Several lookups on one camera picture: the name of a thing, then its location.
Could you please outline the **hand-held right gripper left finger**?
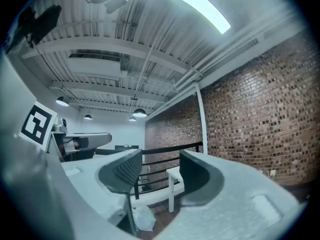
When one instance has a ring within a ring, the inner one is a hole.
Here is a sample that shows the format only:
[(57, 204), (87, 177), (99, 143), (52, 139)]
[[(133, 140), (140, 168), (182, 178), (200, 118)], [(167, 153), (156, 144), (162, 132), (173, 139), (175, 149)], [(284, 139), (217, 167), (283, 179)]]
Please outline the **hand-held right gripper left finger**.
[(117, 228), (136, 235), (131, 190), (142, 171), (141, 149), (65, 162), (62, 167), (90, 208)]

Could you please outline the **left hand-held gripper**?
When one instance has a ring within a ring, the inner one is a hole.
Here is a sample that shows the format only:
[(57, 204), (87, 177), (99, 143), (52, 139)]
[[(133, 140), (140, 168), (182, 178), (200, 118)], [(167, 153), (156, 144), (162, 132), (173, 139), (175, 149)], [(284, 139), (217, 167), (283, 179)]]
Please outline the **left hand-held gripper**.
[(68, 136), (67, 132), (55, 129), (57, 113), (35, 102), (27, 115), (19, 136), (38, 148), (57, 155), (61, 162), (80, 161), (93, 158), (96, 148), (112, 141), (112, 135), (102, 133), (75, 133)]

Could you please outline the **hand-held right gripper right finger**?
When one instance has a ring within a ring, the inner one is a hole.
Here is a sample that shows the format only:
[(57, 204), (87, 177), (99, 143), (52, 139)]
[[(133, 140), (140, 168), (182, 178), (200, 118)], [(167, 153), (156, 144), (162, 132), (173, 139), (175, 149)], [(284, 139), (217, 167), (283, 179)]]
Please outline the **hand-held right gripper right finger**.
[(307, 203), (257, 169), (180, 152), (180, 210), (154, 240), (282, 240)]

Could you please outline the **white table leg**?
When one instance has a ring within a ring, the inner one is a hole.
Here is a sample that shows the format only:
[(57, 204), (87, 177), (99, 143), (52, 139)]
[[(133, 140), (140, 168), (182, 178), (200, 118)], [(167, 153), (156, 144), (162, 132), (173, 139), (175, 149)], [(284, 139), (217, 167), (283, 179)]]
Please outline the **white table leg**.
[(174, 187), (175, 187), (175, 182), (174, 178), (169, 174), (168, 175), (168, 211), (170, 213), (174, 212)]

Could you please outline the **white plastic bag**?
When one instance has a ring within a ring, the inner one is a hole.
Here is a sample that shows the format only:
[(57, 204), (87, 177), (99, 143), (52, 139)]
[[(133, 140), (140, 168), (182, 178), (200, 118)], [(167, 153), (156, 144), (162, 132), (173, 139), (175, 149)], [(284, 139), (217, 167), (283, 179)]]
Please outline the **white plastic bag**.
[(152, 232), (156, 223), (156, 217), (152, 210), (146, 206), (138, 206), (131, 209), (134, 224), (137, 231)]

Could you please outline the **white ceiling air unit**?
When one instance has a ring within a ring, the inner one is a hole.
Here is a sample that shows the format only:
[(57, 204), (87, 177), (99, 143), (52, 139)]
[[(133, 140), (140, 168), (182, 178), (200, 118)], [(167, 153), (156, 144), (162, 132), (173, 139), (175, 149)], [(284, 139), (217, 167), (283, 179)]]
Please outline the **white ceiling air unit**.
[(119, 81), (128, 76), (128, 72), (121, 69), (121, 58), (108, 54), (72, 53), (67, 58), (67, 66), (79, 77)]

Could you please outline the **black metal railing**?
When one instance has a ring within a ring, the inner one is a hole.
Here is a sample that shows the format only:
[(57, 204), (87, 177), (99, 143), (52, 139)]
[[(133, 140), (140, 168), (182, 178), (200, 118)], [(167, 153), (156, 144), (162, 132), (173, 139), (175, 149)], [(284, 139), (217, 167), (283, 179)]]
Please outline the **black metal railing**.
[[(203, 146), (202, 141), (194, 142), (194, 143), (190, 143), (190, 144), (162, 147), (162, 148), (142, 149), (141, 150), (142, 151), (142, 159), (145, 159), (146, 156), (150, 156), (150, 155), (160, 156), (161, 154), (164, 154), (164, 153), (177, 152), (177, 151), (186, 150), (186, 149), (190, 149), (190, 148), (195, 148), (195, 151), (198, 152), (199, 147), (201, 147), (201, 146)], [(180, 157), (175, 156), (173, 158), (167, 158), (167, 159), (157, 158), (155, 161), (152, 161), (152, 162), (143, 161), (141, 173), (140, 173), (139, 178), (133, 187), (134, 193), (131, 193), (130, 195), (134, 196), (136, 200), (139, 200), (140, 196), (142, 196), (144, 194), (149, 194), (149, 193), (153, 193), (153, 192), (168, 188), (169, 187), (168, 184), (165, 186), (162, 186), (162, 187), (155, 188), (155, 189), (151, 189), (151, 186), (154, 184), (157, 184), (157, 183), (162, 183), (164, 181), (169, 181), (169, 177), (163, 177), (163, 178), (153, 180), (153, 181), (149, 181), (149, 180), (147, 181), (147, 179), (146, 179), (147, 176), (153, 176), (153, 175), (167, 172), (167, 168), (158, 169), (158, 170), (150, 172), (148, 167), (154, 166), (154, 165), (162, 165), (162, 164), (166, 164), (168, 162), (179, 161), (179, 160), (180, 160)]]

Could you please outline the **black body-worn device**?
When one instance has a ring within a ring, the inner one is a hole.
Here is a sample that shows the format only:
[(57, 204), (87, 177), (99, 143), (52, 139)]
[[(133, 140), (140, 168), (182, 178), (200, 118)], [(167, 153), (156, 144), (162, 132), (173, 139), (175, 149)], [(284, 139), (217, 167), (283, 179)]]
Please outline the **black body-worn device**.
[(19, 15), (16, 34), (25, 37), (29, 47), (33, 48), (57, 26), (61, 10), (60, 5), (52, 5), (39, 17), (35, 17), (36, 11), (28, 6)]

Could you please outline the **long ceiling light panel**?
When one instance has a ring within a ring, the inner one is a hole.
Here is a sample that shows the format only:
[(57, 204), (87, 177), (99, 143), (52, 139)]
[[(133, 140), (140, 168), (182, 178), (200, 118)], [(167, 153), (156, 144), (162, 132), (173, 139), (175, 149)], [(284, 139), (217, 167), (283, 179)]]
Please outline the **long ceiling light panel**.
[(223, 35), (231, 25), (209, 0), (181, 0), (202, 14)]

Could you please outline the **white vertical post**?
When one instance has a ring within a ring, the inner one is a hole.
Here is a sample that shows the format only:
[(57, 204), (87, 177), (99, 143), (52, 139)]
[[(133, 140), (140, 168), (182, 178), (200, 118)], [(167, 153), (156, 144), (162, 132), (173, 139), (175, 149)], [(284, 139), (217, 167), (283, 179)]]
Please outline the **white vertical post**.
[(195, 84), (196, 95), (198, 99), (199, 113), (200, 113), (200, 122), (202, 129), (202, 143), (203, 143), (203, 154), (208, 155), (208, 138), (207, 138), (207, 125), (206, 125), (206, 116), (204, 110), (203, 99), (200, 91), (199, 85)]

